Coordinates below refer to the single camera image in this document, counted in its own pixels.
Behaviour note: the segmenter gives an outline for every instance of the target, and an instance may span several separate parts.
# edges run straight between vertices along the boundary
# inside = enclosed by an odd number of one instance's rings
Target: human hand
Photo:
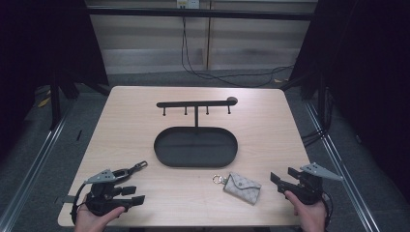
[[[118,207],[104,216],[95,216],[85,204],[82,204],[77,212],[74,232],[103,232],[106,225],[124,213],[124,207]]]
[[[300,216],[301,227],[305,232],[325,231],[326,209],[322,201],[305,205],[293,192],[287,190],[284,195],[294,206],[294,215]]]

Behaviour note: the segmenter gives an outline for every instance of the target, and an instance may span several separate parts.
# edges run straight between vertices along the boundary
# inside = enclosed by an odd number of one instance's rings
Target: table
[[[157,102],[223,101],[235,97],[230,107],[199,108],[199,127],[231,131],[238,140],[236,159],[224,168],[173,168],[160,163],[154,152],[157,135],[170,127],[193,127],[193,108],[162,108]],[[202,227],[295,225],[293,206],[270,181],[274,171],[282,180],[297,183],[287,175],[289,166],[308,164],[308,156],[292,113],[281,90],[197,87],[114,87],[103,109],[90,144],[73,180],[69,195],[75,195],[89,177],[110,168],[130,168],[146,160],[148,167],[134,173],[120,186],[136,186],[146,195],[141,206],[110,222],[125,227]],[[254,206],[213,183],[216,174],[239,173],[262,185]],[[82,192],[83,199],[90,186]],[[73,226],[72,204],[64,204],[58,218]]]

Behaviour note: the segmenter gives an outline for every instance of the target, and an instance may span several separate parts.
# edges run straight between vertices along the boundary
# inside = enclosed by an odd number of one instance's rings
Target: power outlet
[[[199,9],[199,0],[189,0],[188,8],[189,9]]]
[[[178,9],[187,9],[188,8],[188,0],[177,0],[177,8]]]

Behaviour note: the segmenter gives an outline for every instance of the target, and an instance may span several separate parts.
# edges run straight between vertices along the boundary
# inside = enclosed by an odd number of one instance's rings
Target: black tray
[[[224,167],[235,159],[238,142],[222,128],[174,127],[157,136],[154,150],[171,167]]]

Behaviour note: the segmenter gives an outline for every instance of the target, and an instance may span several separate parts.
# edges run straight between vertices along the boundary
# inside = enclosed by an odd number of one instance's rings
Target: wallet flap
[[[232,181],[238,189],[260,189],[262,186],[259,183],[251,181],[237,173],[231,172]]]

